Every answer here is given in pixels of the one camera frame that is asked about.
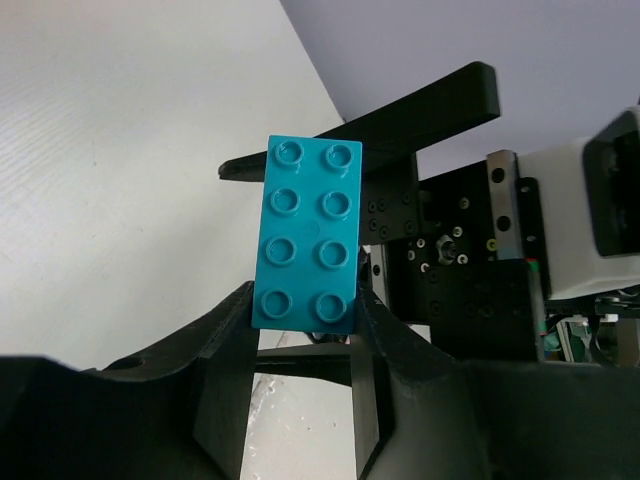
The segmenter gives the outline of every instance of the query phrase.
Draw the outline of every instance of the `screw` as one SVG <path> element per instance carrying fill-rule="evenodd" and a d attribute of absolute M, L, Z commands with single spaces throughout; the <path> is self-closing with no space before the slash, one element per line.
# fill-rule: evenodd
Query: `screw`
<path fill-rule="evenodd" d="M 431 312 L 431 315 L 437 317 L 442 313 L 442 305 L 440 305 L 440 302 L 431 302 L 431 305 L 429 305 L 429 310 Z"/>
<path fill-rule="evenodd" d="M 483 305 L 482 307 L 480 307 L 479 312 L 482 318 L 491 318 L 495 313 L 491 305 Z"/>
<path fill-rule="evenodd" d="M 438 283 L 438 272 L 436 272 L 433 268 L 427 271 L 427 280 L 429 283 Z"/>

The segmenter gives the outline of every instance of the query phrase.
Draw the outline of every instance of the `cable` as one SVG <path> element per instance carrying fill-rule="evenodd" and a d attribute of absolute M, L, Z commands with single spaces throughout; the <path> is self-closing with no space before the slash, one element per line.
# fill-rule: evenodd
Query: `cable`
<path fill-rule="evenodd" d="M 595 360 L 599 365 L 603 367 L 615 367 L 617 366 L 611 360 L 609 360 L 602 350 L 600 350 L 600 344 L 598 343 L 598 331 L 600 330 L 600 316 L 592 315 L 588 317 L 589 328 L 591 329 L 591 340 L 589 341 L 589 353 L 591 358 Z"/>
<path fill-rule="evenodd" d="M 545 327 L 547 329 L 547 333 L 551 332 L 558 323 L 560 323 L 565 318 L 571 318 L 573 315 L 553 315 L 547 319 L 545 322 Z"/>

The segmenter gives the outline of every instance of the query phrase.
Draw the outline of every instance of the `bolt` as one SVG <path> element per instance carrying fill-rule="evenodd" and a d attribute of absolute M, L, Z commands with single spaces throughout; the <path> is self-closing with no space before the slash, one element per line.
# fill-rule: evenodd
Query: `bolt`
<path fill-rule="evenodd" d="M 427 280 L 429 280 L 429 283 L 438 283 L 438 272 L 433 268 L 429 269 L 427 271 Z"/>
<path fill-rule="evenodd" d="M 440 302 L 431 302 L 431 305 L 429 305 L 429 311 L 431 312 L 431 315 L 437 317 L 442 313 L 442 305 L 440 305 Z"/>
<path fill-rule="evenodd" d="M 480 307 L 479 312 L 482 318 L 491 318 L 495 313 L 491 305 L 483 305 L 482 307 Z"/>
<path fill-rule="evenodd" d="M 436 246 L 445 260 L 454 260 L 458 256 L 458 246 L 449 237 L 442 243 L 438 241 Z"/>

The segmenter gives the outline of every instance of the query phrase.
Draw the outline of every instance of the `black bar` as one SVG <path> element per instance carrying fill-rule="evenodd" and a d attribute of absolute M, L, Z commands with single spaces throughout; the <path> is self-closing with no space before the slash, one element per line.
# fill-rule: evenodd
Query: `black bar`
<path fill-rule="evenodd" d="M 290 377 L 318 378 L 351 386 L 349 345 L 320 343 L 260 350 L 256 372 Z"/>
<path fill-rule="evenodd" d="M 500 116 L 496 72 L 473 62 L 384 107 L 318 135 L 363 143 L 363 173 Z M 223 163 L 223 180 L 264 181 L 266 152 Z"/>

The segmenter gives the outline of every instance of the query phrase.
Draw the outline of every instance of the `teal duplo brick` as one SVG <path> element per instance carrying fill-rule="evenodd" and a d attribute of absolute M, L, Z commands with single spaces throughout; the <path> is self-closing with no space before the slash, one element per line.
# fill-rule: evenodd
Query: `teal duplo brick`
<path fill-rule="evenodd" d="M 362 144 L 269 139 L 252 326 L 352 333 Z"/>

